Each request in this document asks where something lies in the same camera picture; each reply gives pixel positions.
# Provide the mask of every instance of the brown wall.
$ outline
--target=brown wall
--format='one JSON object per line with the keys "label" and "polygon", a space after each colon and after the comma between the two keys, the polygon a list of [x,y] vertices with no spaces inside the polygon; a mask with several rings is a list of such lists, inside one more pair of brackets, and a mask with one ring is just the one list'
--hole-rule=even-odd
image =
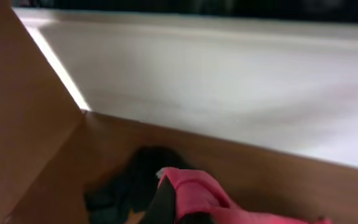
{"label": "brown wall", "polygon": [[0,223],[82,118],[8,7],[0,4]]}

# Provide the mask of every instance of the pink clothing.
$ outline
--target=pink clothing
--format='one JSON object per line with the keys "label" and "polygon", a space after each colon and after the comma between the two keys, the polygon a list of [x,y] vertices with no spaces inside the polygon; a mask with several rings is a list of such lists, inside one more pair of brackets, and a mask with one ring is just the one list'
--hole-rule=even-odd
{"label": "pink clothing", "polygon": [[[308,224],[292,218],[269,213],[247,212],[225,193],[217,180],[202,170],[165,168],[177,194],[177,220],[186,214],[208,212],[221,224]],[[329,220],[315,224],[332,224]]]}

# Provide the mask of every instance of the brown surface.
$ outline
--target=brown surface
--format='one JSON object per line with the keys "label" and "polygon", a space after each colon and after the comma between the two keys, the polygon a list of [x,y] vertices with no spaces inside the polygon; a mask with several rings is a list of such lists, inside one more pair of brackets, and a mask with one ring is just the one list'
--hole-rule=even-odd
{"label": "brown surface", "polygon": [[0,223],[82,118],[8,7],[0,7]]}
{"label": "brown surface", "polygon": [[87,223],[82,193],[115,173],[141,145],[171,146],[214,175],[245,209],[337,224],[358,224],[358,170],[87,113],[48,164],[10,223]]}

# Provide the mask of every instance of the pink fabric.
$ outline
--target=pink fabric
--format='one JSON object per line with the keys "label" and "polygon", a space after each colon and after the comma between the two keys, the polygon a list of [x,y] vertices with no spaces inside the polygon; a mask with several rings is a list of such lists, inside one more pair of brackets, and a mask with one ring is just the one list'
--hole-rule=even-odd
{"label": "pink fabric", "polygon": [[[177,193],[177,220],[189,213],[208,212],[217,223],[224,224],[308,224],[292,218],[241,209],[219,183],[202,170],[168,167],[164,169],[161,180],[164,177],[169,178]],[[332,223],[323,220],[315,224]]]}

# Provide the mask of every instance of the white wall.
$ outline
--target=white wall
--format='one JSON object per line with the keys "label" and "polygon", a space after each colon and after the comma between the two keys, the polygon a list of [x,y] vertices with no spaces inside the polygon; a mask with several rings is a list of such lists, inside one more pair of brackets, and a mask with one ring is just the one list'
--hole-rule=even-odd
{"label": "white wall", "polygon": [[358,167],[358,26],[17,13],[93,111]]}

